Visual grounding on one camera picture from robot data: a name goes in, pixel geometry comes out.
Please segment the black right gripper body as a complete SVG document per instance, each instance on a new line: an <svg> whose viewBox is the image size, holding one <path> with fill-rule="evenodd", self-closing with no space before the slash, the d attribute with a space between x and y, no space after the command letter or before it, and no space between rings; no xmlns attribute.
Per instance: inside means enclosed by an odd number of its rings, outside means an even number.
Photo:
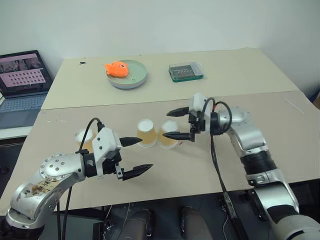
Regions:
<svg viewBox="0 0 320 240"><path fill-rule="evenodd" d="M188 122L190 123L189 140L195 141L196 134L200 134L206 130L205 114L202 111L189 111Z"/></svg>

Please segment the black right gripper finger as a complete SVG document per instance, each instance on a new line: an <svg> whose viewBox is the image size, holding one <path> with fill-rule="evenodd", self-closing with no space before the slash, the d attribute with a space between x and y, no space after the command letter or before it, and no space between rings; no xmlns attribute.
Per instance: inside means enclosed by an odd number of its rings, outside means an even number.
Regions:
<svg viewBox="0 0 320 240"><path fill-rule="evenodd" d="M162 134L164 137L177 141L194 141L195 135L189 132L170 131Z"/></svg>
<svg viewBox="0 0 320 240"><path fill-rule="evenodd" d="M169 111L166 115L169 117L182 117L189 114L189 107L181 107Z"/></svg>

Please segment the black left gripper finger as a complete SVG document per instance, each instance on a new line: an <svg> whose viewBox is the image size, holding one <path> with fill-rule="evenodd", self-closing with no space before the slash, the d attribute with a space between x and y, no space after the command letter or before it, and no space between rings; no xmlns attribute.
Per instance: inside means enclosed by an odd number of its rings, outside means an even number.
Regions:
<svg viewBox="0 0 320 240"><path fill-rule="evenodd" d="M135 166L132 170L125 171L123 168L121 169L122 172L122 180L126 181L135 177L138 177L149 170L153 164L143 164L139 166Z"/></svg>
<svg viewBox="0 0 320 240"><path fill-rule="evenodd" d="M119 140L122 147L132 146L143 141L139 137L121 137Z"/></svg>

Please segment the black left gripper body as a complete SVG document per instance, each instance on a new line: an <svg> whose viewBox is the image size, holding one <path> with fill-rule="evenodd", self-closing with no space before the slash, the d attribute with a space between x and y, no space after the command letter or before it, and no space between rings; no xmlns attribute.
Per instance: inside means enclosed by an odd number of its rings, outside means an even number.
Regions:
<svg viewBox="0 0 320 240"><path fill-rule="evenodd" d="M114 155L106 158L102 163L102 170L104 175L115 174L118 180L123 179L123 169L120 166L122 160L120 152L114 151Z"/></svg>

